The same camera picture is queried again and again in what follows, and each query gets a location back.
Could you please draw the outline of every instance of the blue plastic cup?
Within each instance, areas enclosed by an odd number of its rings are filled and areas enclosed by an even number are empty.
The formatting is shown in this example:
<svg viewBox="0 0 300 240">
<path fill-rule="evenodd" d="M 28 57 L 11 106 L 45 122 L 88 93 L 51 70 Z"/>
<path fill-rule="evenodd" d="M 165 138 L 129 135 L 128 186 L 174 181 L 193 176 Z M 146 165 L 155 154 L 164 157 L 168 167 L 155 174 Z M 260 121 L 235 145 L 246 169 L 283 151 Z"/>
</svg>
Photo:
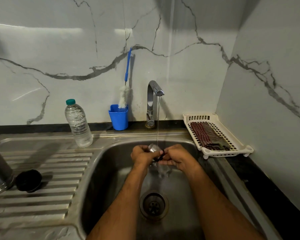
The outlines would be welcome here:
<svg viewBox="0 0 300 240">
<path fill-rule="evenodd" d="M 112 104 L 109 115 L 115 130 L 122 131 L 128 128 L 128 106 L 126 108 L 118 108 L 117 104 Z"/>
</svg>

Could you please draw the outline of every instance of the red checkered cloth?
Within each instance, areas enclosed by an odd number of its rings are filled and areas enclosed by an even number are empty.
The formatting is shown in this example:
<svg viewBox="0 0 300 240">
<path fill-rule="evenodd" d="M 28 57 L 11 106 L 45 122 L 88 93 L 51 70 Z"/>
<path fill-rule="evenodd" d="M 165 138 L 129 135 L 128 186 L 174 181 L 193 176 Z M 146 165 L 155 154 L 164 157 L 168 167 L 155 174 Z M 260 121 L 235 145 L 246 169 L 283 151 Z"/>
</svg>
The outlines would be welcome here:
<svg viewBox="0 0 300 240">
<path fill-rule="evenodd" d="M 230 151 L 229 144 L 215 133 L 208 122 L 192 122 L 190 126 L 203 147 L 210 150 Z"/>
</svg>

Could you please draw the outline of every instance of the sink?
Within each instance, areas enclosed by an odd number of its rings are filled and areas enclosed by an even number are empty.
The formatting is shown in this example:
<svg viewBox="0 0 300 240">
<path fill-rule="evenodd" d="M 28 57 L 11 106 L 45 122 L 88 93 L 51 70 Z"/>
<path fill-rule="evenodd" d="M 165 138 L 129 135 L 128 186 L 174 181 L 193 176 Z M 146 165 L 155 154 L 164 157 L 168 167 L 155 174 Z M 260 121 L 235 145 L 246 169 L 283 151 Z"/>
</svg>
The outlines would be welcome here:
<svg viewBox="0 0 300 240">
<path fill-rule="evenodd" d="M 0 153 L 15 175 L 35 168 L 42 186 L 34 193 L 12 187 L 0 194 L 0 240 L 84 240 L 111 205 L 132 168 L 136 145 L 156 141 L 153 130 L 94 131 L 78 148 L 71 133 L 0 135 Z M 268 239 L 280 239 L 225 158 L 204 160 L 186 129 L 162 130 L 159 146 L 181 144 L 219 190 Z M 137 239 L 202 239 L 187 179 L 175 167 L 160 177 L 149 167 L 142 185 Z"/>
<path fill-rule="evenodd" d="M 153 141 L 144 140 L 115 144 L 100 156 L 87 188 L 81 214 L 82 227 L 86 234 L 89 234 L 122 188 L 133 166 L 130 157 L 133 147 L 151 143 Z M 159 147 L 166 148 L 176 143 L 159 141 Z M 193 143 L 180 144 L 194 158 L 202 157 Z M 202 239 L 204 234 L 186 176 L 175 166 L 165 167 L 171 169 L 168 176 L 160 177 L 157 167 L 151 165 L 144 179 L 140 194 L 137 239 Z M 224 193 L 211 166 L 204 163 L 203 167 Z"/>
</svg>

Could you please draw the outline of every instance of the blue brush handle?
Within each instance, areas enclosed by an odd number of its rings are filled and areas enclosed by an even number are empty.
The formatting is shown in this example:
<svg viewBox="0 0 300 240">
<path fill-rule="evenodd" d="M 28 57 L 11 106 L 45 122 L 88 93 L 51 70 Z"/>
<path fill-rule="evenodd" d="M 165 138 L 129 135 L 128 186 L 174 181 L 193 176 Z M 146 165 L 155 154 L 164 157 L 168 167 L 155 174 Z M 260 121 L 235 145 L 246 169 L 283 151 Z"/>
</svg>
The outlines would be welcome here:
<svg viewBox="0 0 300 240">
<path fill-rule="evenodd" d="M 128 81 L 128 70 L 129 70 L 129 62 L 130 62 L 130 56 L 131 56 L 131 48 L 128 52 L 128 63 L 127 63 L 127 70 L 126 70 L 126 76 L 124 77 L 124 81 L 127 82 Z"/>
</svg>

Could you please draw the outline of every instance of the sink drain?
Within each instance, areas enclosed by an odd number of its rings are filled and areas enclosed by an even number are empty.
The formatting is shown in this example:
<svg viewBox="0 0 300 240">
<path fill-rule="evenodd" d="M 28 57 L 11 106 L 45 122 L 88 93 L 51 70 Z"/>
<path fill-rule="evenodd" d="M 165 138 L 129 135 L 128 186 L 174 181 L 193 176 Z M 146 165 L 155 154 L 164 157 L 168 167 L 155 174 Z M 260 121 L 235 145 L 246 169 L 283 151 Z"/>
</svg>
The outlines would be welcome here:
<svg viewBox="0 0 300 240">
<path fill-rule="evenodd" d="M 150 220 L 160 220 L 169 209 L 168 199 L 157 191 L 148 191 L 140 198 L 141 213 Z"/>
</svg>

